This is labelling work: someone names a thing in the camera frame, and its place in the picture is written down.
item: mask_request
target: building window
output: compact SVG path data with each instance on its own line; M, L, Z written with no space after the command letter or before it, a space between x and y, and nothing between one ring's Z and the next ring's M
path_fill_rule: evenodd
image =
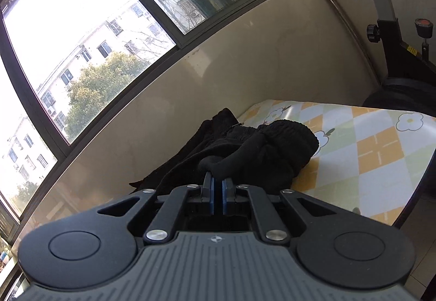
M55 99L53 98L52 94L50 93L50 91L46 91L42 97L41 100L44 102L45 106L47 108L51 107L54 103L56 103Z
M58 125L58 127L63 130L65 127L65 115L60 112L56 118L54 119L54 122Z
M83 58L86 60L86 62L88 62L89 60L91 60L91 55L89 54L88 50L83 49L83 51L80 53Z
M108 57L108 55L112 52L112 49L106 41L103 41L103 43L97 49L98 51L100 51L104 58Z
M38 156L38 158L36 158L38 160L39 163L41 163L41 166L43 168L45 168L46 166L48 166L49 164L47 163L47 161L45 160L45 158L42 156L42 154L40 154Z
M133 43L132 40L130 40L124 47L132 54L135 55L139 52L139 49L136 47L136 45Z
M11 159L14 163L17 161L18 157L17 157L17 155L16 155L16 153L15 153L15 151L14 151L13 149L10 149L10 150L9 150L8 155L9 155L10 159Z
M118 34L120 34L123 31L123 28L121 28L119 26L119 24L118 24L118 22L116 20L113 20L113 21L109 22L108 26L109 26L109 29L112 30L112 32L115 35L118 35Z
M30 166L32 169L36 169L36 166L33 164L32 160L30 159L29 156L26 156L26 162L29 164L29 166Z
M132 6L132 11L134 11L135 14L136 14L138 17L141 17L141 16L144 15L144 12L143 12L142 9L138 6L137 3L135 3L135 4Z
M161 31L162 31L161 26L160 26L159 24L157 24L157 23L150 25L150 26L148 27L148 29L150 29L150 31L151 31L151 32L153 33L153 35L156 36L156 37L157 37L157 36L161 33Z
M20 150L23 149L23 146L21 145L21 143L18 141L17 138L14 138L14 144L17 145L20 148Z
M25 141L27 142L27 144L29 145L29 147L32 147L32 146L33 146L33 141L32 141L32 139L30 138L29 135L26 135L26 136L25 136Z
M73 75L71 74L69 69L66 69L65 72L60 75L60 78L62 79L64 84L67 85L73 79Z
M19 170L20 174L23 176L23 178L25 179L25 181L28 181L29 179L29 174L25 169L25 166L21 166L20 170Z

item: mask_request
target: yellow warning label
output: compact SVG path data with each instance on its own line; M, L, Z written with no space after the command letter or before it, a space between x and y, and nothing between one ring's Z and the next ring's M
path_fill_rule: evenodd
M418 53L418 50L414 49L410 45L407 47L407 51L410 52L411 54L413 54L413 56L416 56L416 54Z

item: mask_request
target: ribbed gray surface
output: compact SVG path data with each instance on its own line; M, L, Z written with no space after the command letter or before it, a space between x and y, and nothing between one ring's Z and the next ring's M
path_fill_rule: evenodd
M325 285L303 271L284 247L263 244L251 232L218 233L221 240L215 236L180 233L172 243L146 248L128 272L108 285L80 292L32 285L18 300L414 300L400 286L357 293Z

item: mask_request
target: sky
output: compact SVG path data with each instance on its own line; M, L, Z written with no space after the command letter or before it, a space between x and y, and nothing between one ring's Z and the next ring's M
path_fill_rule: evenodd
M34 90L78 41L130 0L18 0L5 18L18 60ZM3 155L25 111L0 64L0 190L13 194L22 179Z

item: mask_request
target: crosshair logo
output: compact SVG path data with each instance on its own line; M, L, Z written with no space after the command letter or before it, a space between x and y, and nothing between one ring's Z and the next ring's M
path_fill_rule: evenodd
M224 239L224 238L222 238L222 237L220 237L220 236L217 236L217 235L215 235L215 236L213 236L213 237L210 238L210 240L211 240L212 242L214 242L214 243L221 242L223 239Z

